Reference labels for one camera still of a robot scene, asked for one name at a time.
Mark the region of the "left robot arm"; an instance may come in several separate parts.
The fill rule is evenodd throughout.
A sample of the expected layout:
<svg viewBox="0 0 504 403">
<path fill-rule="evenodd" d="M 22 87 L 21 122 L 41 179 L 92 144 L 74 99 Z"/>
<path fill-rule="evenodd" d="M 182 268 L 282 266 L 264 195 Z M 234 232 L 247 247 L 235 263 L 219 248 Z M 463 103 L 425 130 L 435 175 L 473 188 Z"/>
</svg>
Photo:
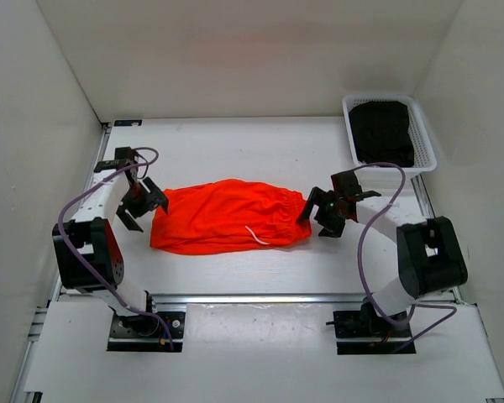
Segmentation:
<svg viewBox="0 0 504 403">
<path fill-rule="evenodd" d="M 113 222 L 141 233 L 138 218 L 157 209 L 168 211 L 167 196 L 147 176 L 158 157 L 151 147 L 116 148 L 111 159 L 96 163 L 91 185 L 66 203 L 52 230 L 63 287 L 103 300 L 117 316 L 130 317 L 130 326 L 141 336 L 156 332 L 160 317 L 150 293 L 125 276 Z"/>
</svg>

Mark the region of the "orange shorts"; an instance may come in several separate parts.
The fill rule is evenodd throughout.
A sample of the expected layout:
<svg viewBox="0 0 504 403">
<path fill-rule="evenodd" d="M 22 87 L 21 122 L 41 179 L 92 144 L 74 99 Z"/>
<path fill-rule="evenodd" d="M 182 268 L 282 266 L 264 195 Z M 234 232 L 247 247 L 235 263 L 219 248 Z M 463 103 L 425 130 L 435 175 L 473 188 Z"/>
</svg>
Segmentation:
<svg viewBox="0 0 504 403">
<path fill-rule="evenodd" d="M 206 255 L 284 248 L 309 238 L 298 222 L 306 200 L 299 191 L 264 182 L 226 179 L 167 189 L 166 211 L 156 209 L 150 247 L 173 254 Z"/>
</svg>

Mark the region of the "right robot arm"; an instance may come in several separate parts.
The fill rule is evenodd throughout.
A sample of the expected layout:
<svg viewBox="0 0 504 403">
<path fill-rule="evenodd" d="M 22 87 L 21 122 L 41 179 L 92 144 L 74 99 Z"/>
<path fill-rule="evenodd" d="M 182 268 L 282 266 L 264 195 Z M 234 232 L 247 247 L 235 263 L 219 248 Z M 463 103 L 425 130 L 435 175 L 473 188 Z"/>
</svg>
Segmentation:
<svg viewBox="0 0 504 403">
<path fill-rule="evenodd" d="M 446 217 L 418 217 L 397 205 L 407 181 L 404 173 L 390 197 L 363 190 L 355 170 L 334 174 L 331 181 L 330 191 L 311 189 L 297 222 L 313 218 L 324 238 L 340 238 L 348 220 L 363 225 L 357 243 L 357 266 L 365 291 L 360 308 L 360 325 L 365 332 L 378 336 L 390 325 L 406 326 L 424 296 L 468 280 L 453 223 Z M 372 290 L 365 276 L 363 249 L 371 229 L 396 244 L 397 275 L 380 290 Z"/>
</svg>

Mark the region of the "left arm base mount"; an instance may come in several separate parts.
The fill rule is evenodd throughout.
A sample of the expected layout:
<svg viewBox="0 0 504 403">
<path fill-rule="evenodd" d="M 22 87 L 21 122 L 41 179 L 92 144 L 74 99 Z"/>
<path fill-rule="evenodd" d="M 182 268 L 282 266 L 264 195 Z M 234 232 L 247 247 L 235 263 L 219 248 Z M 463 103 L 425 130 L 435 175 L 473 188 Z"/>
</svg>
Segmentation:
<svg viewBox="0 0 504 403">
<path fill-rule="evenodd" d="M 186 308 L 167 310 L 152 303 L 160 320 L 146 316 L 121 317 L 113 313 L 107 351 L 126 353 L 181 353 L 186 329 Z"/>
</svg>

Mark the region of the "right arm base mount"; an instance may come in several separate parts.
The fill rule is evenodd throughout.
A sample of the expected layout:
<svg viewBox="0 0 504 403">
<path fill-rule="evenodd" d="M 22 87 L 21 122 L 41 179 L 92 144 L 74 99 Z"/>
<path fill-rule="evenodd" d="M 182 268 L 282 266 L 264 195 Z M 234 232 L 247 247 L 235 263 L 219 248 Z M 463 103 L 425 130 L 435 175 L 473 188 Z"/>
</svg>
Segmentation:
<svg viewBox="0 0 504 403">
<path fill-rule="evenodd" d="M 366 297 L 359 310 L 334 311 L 325 325 L 334 329 L 337 355 L 415 354 L 409 324 L 414 311 L 411 306 L 390 316 L 394 322 L 404 322 L 394 326 L 375 311 Z"/>
</svg>

